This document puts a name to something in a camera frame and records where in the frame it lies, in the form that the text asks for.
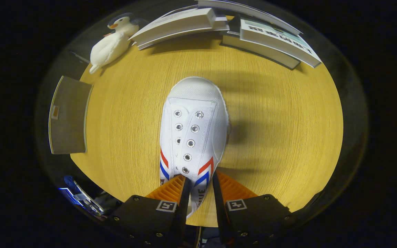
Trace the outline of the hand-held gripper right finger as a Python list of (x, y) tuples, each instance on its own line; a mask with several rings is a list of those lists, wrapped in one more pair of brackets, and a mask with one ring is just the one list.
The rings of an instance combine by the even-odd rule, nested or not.
[(213, 176), (216, 217), (227, 246), (271, 246), (294, 224), (288, 207), (271, 194), (257, 195), (225, 173)]

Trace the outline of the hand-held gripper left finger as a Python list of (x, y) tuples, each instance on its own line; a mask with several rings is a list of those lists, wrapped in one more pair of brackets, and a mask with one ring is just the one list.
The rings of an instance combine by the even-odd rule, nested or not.
[(191, 184), (177, 175), (147, 196), (133, 195), (111, 214), (111, 230), (131, 247), (178, 247), (183, 240)]

